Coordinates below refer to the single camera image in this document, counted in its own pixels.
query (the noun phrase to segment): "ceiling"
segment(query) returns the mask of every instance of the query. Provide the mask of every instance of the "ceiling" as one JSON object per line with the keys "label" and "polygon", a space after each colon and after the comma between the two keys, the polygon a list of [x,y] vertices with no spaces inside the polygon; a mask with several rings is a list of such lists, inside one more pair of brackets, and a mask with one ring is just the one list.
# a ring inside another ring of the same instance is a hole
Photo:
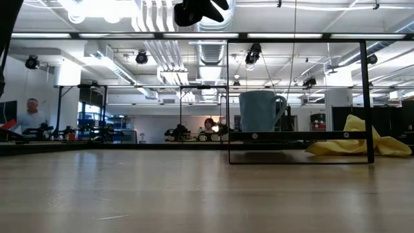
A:
{"label": "ceiling", "polygon": [[[60,7],[57,1],[44,1],[47,6]],[[301,0],[300,6],[316,8],[346,8],[351,3],[357,2],[353,7],[374,6],[374,0]],[[414,21],[414,11],[407,9],[383,9],[378,10],[350,10],[350,11],[315,11],[301,10],[296,12],[293,8],[277,8],[267,6],[266,3],[274,4],[275,1],[237,0],[233,23],[230,31],[234,32],[394,32],[407,22]],[[284,5],[294,6],[294,1],[283,1]],[[16,22],[15,32],[133,32],[131,19],[125,17],[119,23],[107,23],[103,18],[87,17],[80,24],[70,23],[67,11],[62,8],[35,8],[44,7],[39,1],[25,1]],[[412,0],[380,1],[381,6],[414,7]],[[194,27],[177,28],[178,31],[194,31]],[[99,40],[96,41],[99,47],[110,46],[114,50],[114,60],[121,64],[128,72],[133,74],[142,84],[159,84],[156,78],[157,63],[150,53],[149,61],[145,65],[138,65],[135,56],[139,50],[146,50],[143,41],[140,40]],[[179,40],[179,50],[188,70],[188,79],[195,82],[200,79],[199,59],[197,57],[197,46],[189,42]],[[11,53],[25,59],[32,49],[60,49],[61,51],[79,59],[83,65],[83,80],[98,80],[102,84],[118,85],[124,84],[117,75],[107,67],[94,65],[90,57],[85,57],[83,52],[86,41],[74,40],[13,40]],[[358,49],[356,43],[262,43],[262,56],[256,63],[253,71],[246,70],[244,62],[246,53],[251,44],[240,43],[230,44],[228,76],[231,82],[234,76],[239,75],[241,85],[268,85],[273,82],[275,85],[288,85],[291,80],[301,81],[305,76],[300,76],[304,71],[312,68],[310,75],[316,77],[318,84],[323,84],[325,73],[322,62],[334,62],[347,53]],[[401,68],[414,64],[414,53],[409,52],[392,61],[387,61],[403,52],[414,49],[414,41],[397,42],[376,52],[378,63],[371,67],[369,77],[375,78],[385,74],[391,74]],[[59,65],[61,58],[39,56],[41,62],[49,65]],[[360,64],[354,63],[349,68],[352,70],[352,79],[355,85],[361,83]],[[217,84],[226,82],[227,71],[221,70]],[[384,80],[380,85],[393,85],[405,82],[404,85],[411,85],[414,81],[412,72],[395,76]],[[131,94],[136,90],[123,90]]]}

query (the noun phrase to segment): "red object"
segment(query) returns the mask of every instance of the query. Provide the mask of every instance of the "red object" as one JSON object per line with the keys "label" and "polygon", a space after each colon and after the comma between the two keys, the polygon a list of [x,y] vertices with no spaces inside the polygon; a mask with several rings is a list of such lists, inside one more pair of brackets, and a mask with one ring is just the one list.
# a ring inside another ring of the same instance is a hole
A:
{"label": "red object", "polygon": [[4,124],[3,126],[1,126],[1,129],[10,129],[11,127],[13,127],[16,124],[16,120],[11,120],[9,122],[7,122],[6,124]]}

